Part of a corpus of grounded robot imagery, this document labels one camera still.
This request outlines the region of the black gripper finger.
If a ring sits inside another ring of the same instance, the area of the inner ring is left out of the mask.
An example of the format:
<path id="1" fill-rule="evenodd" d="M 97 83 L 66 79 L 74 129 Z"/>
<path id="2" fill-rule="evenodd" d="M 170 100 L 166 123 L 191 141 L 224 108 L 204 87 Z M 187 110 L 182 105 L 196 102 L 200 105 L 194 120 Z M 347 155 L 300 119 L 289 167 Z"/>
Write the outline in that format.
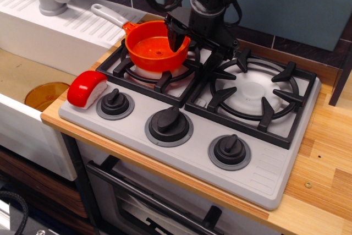
<path id="1" fill-rule="evenodd" d="M 167 26 L 167 36 L 170 49 L 173 52 L 178 51 L 185 39 L 185 30 L 178 25 L 170 23 Z"/>
<path id="2" fill-rule="evenodd" d="M 209 76 L 222 62 L 223 60 L 223 51 L 219 48 L 211 52 L 207 61 L 205 62 L 202 70 L 202 76 Z"/>

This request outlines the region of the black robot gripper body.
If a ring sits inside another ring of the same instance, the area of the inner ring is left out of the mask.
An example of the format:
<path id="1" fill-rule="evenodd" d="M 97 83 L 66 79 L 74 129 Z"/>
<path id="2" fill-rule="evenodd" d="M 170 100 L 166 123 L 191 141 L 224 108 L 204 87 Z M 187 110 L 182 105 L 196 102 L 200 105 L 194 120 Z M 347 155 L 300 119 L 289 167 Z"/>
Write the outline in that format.
<path id="1" fill-rule="evenodd" d="M 239 41 L 230 31 L 238 21 L 228 23 L 224 20 L 227 7 L 216 5 L 214 10 L 206 9 L 198 0 L 191 0 L 191 7 L 176 7 L 167 12 L 166 27 L 176 24 L 185 30 L 185 38 L 196 41 L 204 48 L 214 51 L 221 49 L 225 59 L 232 59 L 239 47 Z"/>

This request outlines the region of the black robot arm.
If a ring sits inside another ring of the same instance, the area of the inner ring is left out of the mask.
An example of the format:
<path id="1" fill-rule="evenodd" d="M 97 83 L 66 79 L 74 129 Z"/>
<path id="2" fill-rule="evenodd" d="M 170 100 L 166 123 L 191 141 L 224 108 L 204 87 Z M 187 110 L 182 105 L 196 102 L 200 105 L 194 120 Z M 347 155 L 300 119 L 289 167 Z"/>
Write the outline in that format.
<path id="1" fill-rule="evenodd" d="M 237 0 L 190 0 L 190 8 L 178 7 L 167 13 L 166 26 L 170 49 L 177 52 L 189 37 L 211 50 L 208 70 L 222 60 L 231 60 L 239 41 L 230 28 L 239 24 L 242 13 Z"/>

